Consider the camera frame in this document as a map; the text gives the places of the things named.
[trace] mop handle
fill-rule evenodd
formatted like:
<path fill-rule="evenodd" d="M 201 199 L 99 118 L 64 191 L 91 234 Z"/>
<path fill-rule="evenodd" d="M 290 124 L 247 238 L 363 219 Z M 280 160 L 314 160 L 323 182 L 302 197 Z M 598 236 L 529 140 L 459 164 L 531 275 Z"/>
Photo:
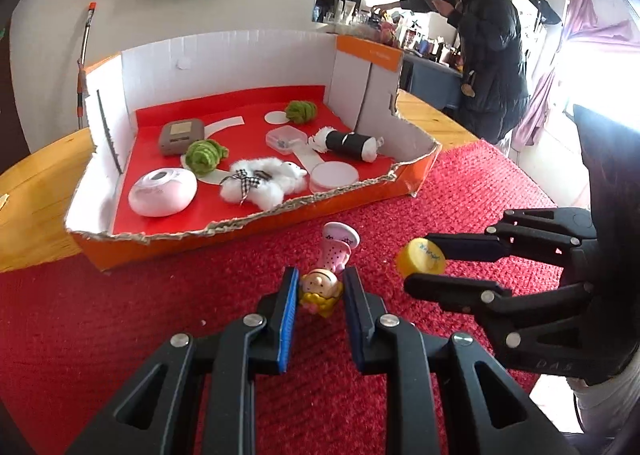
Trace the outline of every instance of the mop handle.
<path fill-rule="evenodd" d="M 82 48 L 80 51 L 80 61 L 78 70 L 78 130 L 82 129 L 82 116 L 84 115 L 84 95 L 82 92 L 82 68 L 84 67 L 84 59 L 86 57 L 86 45 L 89 41 L 89 31 L 94 20 L 95 2 L 91 2 L 89 10 L 86 14 L 86 23 L 84 24 L 84 35 L 82 36 Z"/>

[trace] white cardboard wall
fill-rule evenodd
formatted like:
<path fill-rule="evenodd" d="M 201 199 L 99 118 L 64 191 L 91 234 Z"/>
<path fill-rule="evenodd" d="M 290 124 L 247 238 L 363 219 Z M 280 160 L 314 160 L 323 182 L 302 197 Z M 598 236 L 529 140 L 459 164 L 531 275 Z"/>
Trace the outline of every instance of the white cardboard wall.
<path fill-rule="evenodd" d="M 351 130 L 356 127 L 370 68 L 368 61 L 344 52 L 336 53 L 328 105 Z"/>
<path fill-rule="evenodd" d="M 120 170 L 124 171 L 135 137 L 125 102 L 121 56 L 87 74 L 86 86 L 89 94 L 86 116 L 95 152 L 76 188 L 65 226 L 74 231 L 102 233 L 109 229 L 117 200 L 116 191 L 121 184 L 109 140 L 113 143 Z M 100 112 L 98 90 L 109 135 L 105 132 Z"/>
<path fill-rule="evenodd" d="M 393 115 L 390 105 L 396 99 L 397 89 L 396 72 L 377 65 L 371 67 L 369 88 L 357 132 L 374 137 L 384 136 L 385 144 L 380 152 L 399 162 L 407 162 L 425 153 L 427 141 L 433 139 L 414 124 Z"/>
<path fill-rule="evenodd" d="M 327 101 L 335 38 L 281 30 L 213 32 L 124 51 L 129 112 L 263 86 L 324 85 Z"/>

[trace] pink toy shoe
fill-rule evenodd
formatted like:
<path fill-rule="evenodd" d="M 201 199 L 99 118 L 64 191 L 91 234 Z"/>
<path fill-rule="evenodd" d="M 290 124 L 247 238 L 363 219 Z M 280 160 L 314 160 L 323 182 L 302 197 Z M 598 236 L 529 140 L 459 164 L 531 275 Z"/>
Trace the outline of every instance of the pink toy shoe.
<path fill-rule="evenodd" d="M 322 228 L 322 245 L 318 267 L 339 275 L 351 258 L 351 251 L 360 245 L 355 229 L 341 222 L 329 222 Z"/>
<path fill-rule="evenodd" d="M 344 271 L 351 258 L 351 247 L 337 240 L 322 239 L 322 247 L 318 267 L 339 275 Z"/>

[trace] blue gripper pad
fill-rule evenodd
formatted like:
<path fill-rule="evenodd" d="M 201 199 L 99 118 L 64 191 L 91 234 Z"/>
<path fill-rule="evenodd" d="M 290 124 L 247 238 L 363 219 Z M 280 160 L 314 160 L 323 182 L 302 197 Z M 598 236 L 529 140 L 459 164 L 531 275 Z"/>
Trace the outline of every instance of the blue gripper pad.
<path fill-rule="evenodd" d="M 366 295 L 355 267 L 345 269 L 342 274 L 344 284 L 344 312 L 351 345 L 351 358 L 359 372 L 365 370 L 364 346 L 368 329 L 373 325 L 369 314 Z"/>
<path fill-rule="evenodd" d="M 298 278 L 300 273 L 294 267 L 287 267 L 280 286 L 278 300 L 285 297 L 284 308 L 282 310 L 282 321 L 280 322 L 280 348 L 278 349 L 278 369 L 280 373 L 287 371 L 289 363 L 289 352 L 291 340 L 293 338 L 293 325 L 296 319 L 296 307 L 298 305 Z"/>

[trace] white wall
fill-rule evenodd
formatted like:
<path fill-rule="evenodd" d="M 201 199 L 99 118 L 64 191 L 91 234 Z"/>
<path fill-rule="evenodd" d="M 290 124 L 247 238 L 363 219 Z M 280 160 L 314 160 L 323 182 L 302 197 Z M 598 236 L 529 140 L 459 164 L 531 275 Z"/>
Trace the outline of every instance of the white wall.
<path fill-rule="evenodd" d="M 315 0 L 22 0 L 11 27 L 12 75 L 31 151 L 78 127 L 76 60 L 90 2 L 97 2 L 98 9 L 88 63 L 181 35 L 314 26 Z"/>

